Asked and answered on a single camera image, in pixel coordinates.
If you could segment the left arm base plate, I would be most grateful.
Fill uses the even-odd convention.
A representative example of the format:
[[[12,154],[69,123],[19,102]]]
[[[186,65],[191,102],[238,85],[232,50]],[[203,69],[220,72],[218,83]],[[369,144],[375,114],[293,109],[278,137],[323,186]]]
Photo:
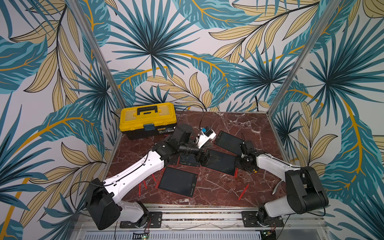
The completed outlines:
[[[162,212],[147,212],[135,223],[129,221],[121,221],[120,229],[141,229],[149,228],[159,229],[162,226],[163,213]]]

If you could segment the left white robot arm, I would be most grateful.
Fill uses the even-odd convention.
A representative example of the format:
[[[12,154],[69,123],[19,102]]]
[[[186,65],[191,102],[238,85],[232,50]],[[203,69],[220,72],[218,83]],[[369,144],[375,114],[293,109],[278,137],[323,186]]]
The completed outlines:
[[[85,204],[90,217],[99,231],[118,221],[122,211],[128,212],[128,222],[137,228],[150,221],[149,211],[141,202],[119,206],[123,197],[147,177],[162,170],[170,158],[177,154],[192,155],[196,160],[204,158],[203,146],[214,140],[217,134],[212,128],[202,128],[192,140],[193,128],[186,124],[174,127],[172,135],[152,146],[148,153],[119,174],[105,179],[92,180],[86,190]]]

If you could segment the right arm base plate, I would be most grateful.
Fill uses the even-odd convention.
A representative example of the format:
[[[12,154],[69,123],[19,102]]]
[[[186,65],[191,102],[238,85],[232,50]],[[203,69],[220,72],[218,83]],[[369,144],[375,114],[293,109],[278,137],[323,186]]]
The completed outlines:
[[[269,217],[263,211],[243,211],[242,221],[245,228],[255,227],[283,227],[282,217]]]

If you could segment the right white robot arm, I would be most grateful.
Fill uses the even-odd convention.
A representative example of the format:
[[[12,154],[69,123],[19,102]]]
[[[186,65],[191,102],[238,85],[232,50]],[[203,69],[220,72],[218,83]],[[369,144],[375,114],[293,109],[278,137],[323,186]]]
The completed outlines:
[[[268,222],[283,215],[301,215],[318,209],[324,210],[328,206],[329,199],[314,168],[288,164],[257,150],[250,141],[242,141],[239,147],[241,153],[235,160],[236,168],[248,172],[262,169],[286,184],[285,197],[259,207],[259,222]]]

